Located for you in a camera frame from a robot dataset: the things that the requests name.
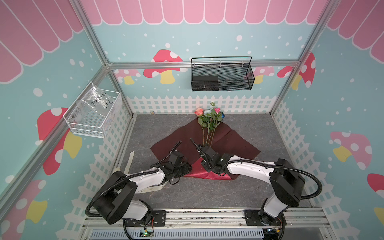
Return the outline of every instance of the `flower bouquet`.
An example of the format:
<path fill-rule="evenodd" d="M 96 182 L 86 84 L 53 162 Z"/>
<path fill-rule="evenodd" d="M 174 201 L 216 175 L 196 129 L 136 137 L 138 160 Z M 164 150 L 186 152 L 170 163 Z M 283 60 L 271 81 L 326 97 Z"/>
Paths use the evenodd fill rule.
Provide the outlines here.
<path fill-rule="evenodd" d="M 204 110 L 202 108 L 197 108 L 195 111 L 195 114 L 199 116 L 197 121 L 203 130 L 203 146 L 212 146 L 215 130 L 225 117 L 224 113 L 220 111 L 220 108 L 215 107 L 214 102 L 211 102 L 211 106 L 211 109 Z M 205 128 L 207 128 L 207 137 L 205 137 Z"/>

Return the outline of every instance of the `black wire basket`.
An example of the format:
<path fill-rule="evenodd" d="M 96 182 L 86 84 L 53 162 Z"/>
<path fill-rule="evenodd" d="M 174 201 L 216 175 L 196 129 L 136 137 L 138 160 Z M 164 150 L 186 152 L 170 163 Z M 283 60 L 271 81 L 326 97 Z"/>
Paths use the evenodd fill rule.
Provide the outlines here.
<path fill-rule="evenodd" d="M 255 81 L 252 57 L 192 58 L 192 91 L 251 90 Z"/>

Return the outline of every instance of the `white wire basket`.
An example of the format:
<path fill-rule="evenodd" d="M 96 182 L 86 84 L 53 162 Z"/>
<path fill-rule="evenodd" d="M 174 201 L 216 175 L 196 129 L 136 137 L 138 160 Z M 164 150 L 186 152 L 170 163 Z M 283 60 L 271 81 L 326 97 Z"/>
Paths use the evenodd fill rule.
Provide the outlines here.
<path fill-rule="evenodd" d="M 88 94 L 90 94 L 92 87 L 94 87 L 94 85 L 92 82 L 90 82 L 80 94 L 83 96 L 80 100 L 84 99 Z M 86 104 L 84 101 L 78 102 L 77 100 L 73 102 L 68 110 L 64 113 L 63 118 L 67 122 L 73 134 L 99 138 L 105 138 L 107 136 L 115 116 L 121 109 L 122 99 L 119 92 L 105 89 L 102 90 L 105 91 L 110 97 L 114 98 L 112 107 L 106 116 L 98 114 L 91 108 L 85 106 Z"/>

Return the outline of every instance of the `black mounting plate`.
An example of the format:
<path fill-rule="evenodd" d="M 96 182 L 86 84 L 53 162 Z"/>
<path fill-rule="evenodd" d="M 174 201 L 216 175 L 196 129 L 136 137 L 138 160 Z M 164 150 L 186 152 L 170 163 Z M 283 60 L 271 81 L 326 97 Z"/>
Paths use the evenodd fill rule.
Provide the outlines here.
<path fill-rule="evenodd" d="M 166 225 L 166 215 L 167 211 L 153 211 L 153 226 L 154 227 L 164 227 Z M 127 227 L 140 227 L 136 219 L 127 218 L 125 220 L 125 226 Z"/>
<path fill-rule="evenodd" d="M 245 210 L 245 221 L 247 222 L 247 226 L 266 226 L 260 221 L 259 218 L 259 211 L 260 210 Z M 283 224 L 286 225 L 285 219 L 283 218 L 283 214 L 280 212 L 277 216 L 281 221 L 283 221 Z M 276 226 L 280 226 L 280 221 L 276 218 L 275 224 Z"/>

